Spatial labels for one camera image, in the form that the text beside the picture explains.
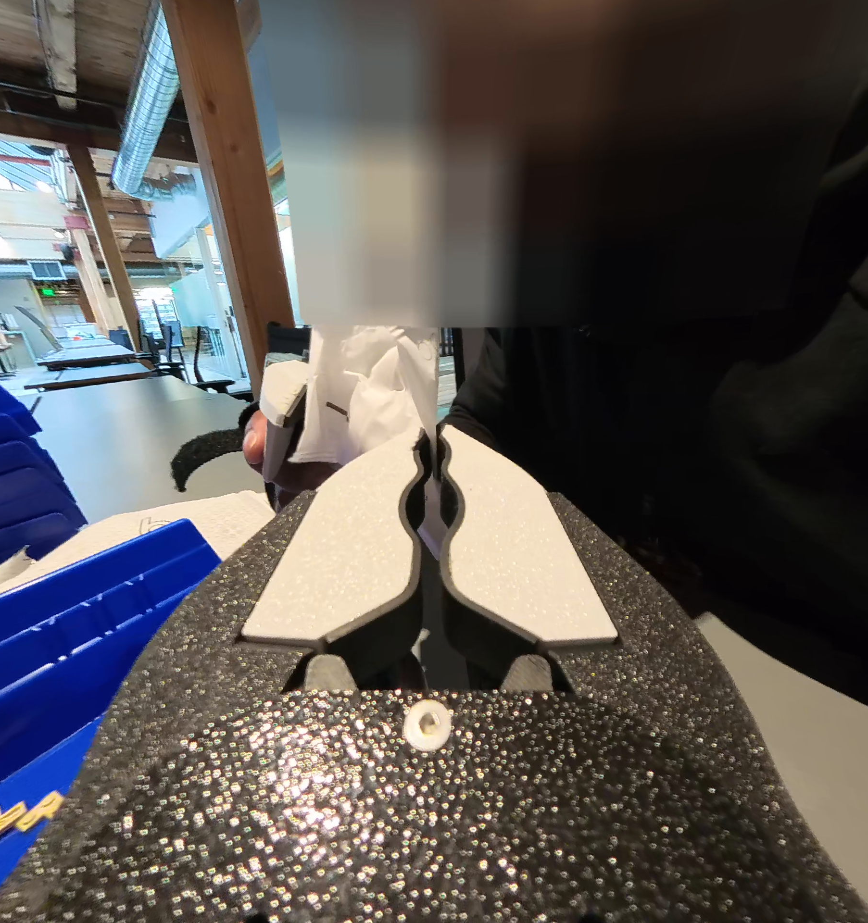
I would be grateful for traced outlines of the wooden pillar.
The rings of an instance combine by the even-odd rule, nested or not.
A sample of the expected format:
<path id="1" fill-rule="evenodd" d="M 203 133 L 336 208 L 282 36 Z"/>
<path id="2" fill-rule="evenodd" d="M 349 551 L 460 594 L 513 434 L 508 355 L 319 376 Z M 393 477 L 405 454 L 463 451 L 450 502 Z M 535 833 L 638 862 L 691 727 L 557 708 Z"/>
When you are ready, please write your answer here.
<path id="1" fill-rule="evenodd" d="M 255 396 L 270 321 L 293 315 L 243 36 L 231 1 L 163 1 L 214 236 Z"/>

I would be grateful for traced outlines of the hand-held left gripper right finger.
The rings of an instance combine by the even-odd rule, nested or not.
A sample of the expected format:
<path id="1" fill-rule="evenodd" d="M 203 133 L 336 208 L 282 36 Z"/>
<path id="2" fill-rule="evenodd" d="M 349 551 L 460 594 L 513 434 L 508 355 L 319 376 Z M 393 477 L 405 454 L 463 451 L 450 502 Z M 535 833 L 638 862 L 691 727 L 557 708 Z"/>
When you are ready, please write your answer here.
<path id="1" fill-rule="evenodd" d="M 612 617 L 545 489 L 453 425 L 440 432 L 440 564 L 462 607 L 543 645 L 613 642 Z"/>

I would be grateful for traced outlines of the black office chair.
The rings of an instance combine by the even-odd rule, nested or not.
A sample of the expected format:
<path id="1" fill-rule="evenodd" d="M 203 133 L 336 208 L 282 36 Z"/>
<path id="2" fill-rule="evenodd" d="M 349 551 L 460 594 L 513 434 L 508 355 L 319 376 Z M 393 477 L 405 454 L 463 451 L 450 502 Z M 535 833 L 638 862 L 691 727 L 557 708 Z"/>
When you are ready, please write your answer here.
<path id="1" fill-rule="evenodd" d="M 266 324 L 266 364 L 307 361 L 312 329 L 309 326 L 284 327 L 276 321 Z"/>

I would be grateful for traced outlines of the blue plastic bin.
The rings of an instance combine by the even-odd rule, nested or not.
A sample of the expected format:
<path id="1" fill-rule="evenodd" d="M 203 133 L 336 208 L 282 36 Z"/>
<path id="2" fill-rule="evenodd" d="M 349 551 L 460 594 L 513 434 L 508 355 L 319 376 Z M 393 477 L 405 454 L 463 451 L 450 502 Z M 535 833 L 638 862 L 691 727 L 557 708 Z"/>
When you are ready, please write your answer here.
<path id="1" fill-rule="evenodd" d="M 0 806 L 64 796 L 118 688 L 220 564 L 184 519 L 0 594 Z M 47 821 L 0 838 L 0 885 Z"/>

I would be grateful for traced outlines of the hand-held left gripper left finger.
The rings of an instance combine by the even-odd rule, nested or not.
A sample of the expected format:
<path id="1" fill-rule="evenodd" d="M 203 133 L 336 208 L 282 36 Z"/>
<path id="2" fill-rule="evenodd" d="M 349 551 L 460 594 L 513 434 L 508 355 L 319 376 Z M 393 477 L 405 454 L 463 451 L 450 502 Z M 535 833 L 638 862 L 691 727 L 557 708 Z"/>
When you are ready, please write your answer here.
<path id="1" fill-rule="evenodd" d="M 420 577 L 430 446 L 406 432 L 314 493 L 243 625 L 244 640 L 329 645 L 406 603 Z"/>

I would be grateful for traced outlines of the person's black jacket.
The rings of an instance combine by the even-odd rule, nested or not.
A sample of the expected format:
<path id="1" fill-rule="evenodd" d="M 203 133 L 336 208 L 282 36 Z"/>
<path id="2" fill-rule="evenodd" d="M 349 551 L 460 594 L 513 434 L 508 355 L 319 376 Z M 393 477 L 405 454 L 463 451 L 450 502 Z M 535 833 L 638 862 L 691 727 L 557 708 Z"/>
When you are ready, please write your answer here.
<path id="1" fill-rule="evenodd" d="M 508 456 L 868 704 L 868 2 L 438 9 L 494 142 Z"/>

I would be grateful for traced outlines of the stack of blue bins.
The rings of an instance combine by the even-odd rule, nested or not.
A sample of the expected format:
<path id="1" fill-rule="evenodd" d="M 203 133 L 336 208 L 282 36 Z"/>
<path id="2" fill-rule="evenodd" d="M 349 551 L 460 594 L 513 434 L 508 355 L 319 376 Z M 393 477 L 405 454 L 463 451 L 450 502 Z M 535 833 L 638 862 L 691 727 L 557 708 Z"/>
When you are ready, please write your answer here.
<path id="1" fill-rule="evenodd" d="M 37 432 L 30 411 L 0 386 L 0 565 L 23 549 L 39 560 L 87 524 Z"/>

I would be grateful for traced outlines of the silver ventilation duct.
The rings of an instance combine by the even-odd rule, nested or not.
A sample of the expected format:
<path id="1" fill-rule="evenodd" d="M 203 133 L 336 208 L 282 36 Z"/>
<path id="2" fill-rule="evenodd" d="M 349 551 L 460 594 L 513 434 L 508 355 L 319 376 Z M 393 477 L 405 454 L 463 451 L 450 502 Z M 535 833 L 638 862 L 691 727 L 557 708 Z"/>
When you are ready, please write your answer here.
<path id="1" fill-rule="evenodd" d="M 180 88 L 174 48 L 161 2 L 156 2 L 150 13 L 143 48 L 111 179 L 117 190 L 131 198 L 158 202 L 172 199 L 178 187 L 185 184 L 182 179 L 146 177 L 146 169 Z"/>

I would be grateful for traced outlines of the slim wooden post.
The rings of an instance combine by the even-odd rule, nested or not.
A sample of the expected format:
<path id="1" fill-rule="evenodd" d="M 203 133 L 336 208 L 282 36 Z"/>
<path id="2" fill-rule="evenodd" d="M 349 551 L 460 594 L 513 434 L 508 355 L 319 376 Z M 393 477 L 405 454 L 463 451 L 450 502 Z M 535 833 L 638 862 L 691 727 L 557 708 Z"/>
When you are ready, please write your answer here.
<path id="1" fill-rule="evenodd" d="M 84 145 L 68 144 L 66 150 L 117 303 L 124 316 L 124 326 L 130 335 L 134 349 L 141 352 L 141 324 L 135 294 L 105 205 L 93 157 L 88 147 Z"/>

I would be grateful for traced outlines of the person's right hand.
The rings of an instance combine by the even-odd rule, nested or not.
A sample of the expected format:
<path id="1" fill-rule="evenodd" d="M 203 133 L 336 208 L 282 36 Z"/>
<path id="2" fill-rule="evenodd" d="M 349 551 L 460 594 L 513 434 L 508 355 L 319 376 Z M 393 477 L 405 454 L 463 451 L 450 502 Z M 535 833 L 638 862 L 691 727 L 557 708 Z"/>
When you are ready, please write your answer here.
<path id="1" fill-rule="evenodd" d="M 247 464 L 261 474 L 266 446 L 266 417 L 258 408 L 257 402 L 250 404 L 241 414 L 240 425 L 243 429 L 242 453 Z M 301 492 L 319 488 L 326 479 L 340 468 L 336 462 L 293 462 L 291 456 L 298 448 L 302 434 L 302 423 L 293 430 L 283 466 L 277 477 L 266 482 L 265 489 L 274 510 L 280 511 Z"/>

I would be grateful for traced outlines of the pile of tan toy bricks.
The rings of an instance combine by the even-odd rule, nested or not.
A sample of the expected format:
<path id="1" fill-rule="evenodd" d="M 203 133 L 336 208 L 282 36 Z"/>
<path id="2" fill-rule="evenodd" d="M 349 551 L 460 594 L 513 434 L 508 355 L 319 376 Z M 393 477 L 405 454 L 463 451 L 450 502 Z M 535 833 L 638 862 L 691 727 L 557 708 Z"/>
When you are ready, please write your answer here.
<path id="1" fill-rule="evenodd" d="M 19 801 L 7 810 L 0 806 L 0 838 L 17 830 L 27 833 L 40 823 L 53 818 L 62 807 L 65 796 L 59 791 L 50 791 L 35 806 L 29 807 L 26 802 Z"/>

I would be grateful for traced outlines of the person's right forearm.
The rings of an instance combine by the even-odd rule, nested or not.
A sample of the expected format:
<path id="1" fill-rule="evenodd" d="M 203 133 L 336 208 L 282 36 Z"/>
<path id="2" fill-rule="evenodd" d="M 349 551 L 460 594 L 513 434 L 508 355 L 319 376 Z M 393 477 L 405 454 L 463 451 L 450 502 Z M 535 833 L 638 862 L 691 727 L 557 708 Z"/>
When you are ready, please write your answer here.
<path id="1" fill-rule="evenodd" d="M 513 375 L 514 329 L 486 329 L 476 366 L 460 386 L 439 431 L 451 425 L 488 448 L 507 455 L 517 411 Z"/>

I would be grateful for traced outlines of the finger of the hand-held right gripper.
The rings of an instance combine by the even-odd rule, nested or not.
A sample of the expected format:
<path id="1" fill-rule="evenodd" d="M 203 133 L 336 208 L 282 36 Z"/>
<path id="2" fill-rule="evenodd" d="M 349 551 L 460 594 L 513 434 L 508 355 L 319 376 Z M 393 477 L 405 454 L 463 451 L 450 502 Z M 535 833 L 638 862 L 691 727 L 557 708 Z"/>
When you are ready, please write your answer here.
<path id="1" fill-rule="evenodd" d="M 292 425 L 302 410 L 309 378 L 309 366 L 301 360 L 266 366 L 260 390 L 260 409 L 269 424 Z"/>

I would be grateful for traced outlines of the grey desk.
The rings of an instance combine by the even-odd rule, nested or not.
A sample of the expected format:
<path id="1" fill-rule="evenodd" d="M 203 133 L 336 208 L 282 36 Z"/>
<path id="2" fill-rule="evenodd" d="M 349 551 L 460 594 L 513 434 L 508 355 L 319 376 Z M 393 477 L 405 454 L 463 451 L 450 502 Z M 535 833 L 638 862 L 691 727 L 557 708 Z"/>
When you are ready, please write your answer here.
<path id="1" fill-rule="evenodd" d="M 205 464 L 185 493 L 171 459 L 186 441 L 236 424 L 242 403 L 174 378 L 48 391 L 30 400 L 39 443 L 93 524 L 115 514 L 253 490 L 259 476 L 238 454 Z M 868 904 L 868 705 L 775 659 L 720 616 L 697 625 L 733 676 L 786 786 L 830 857 Z"/>

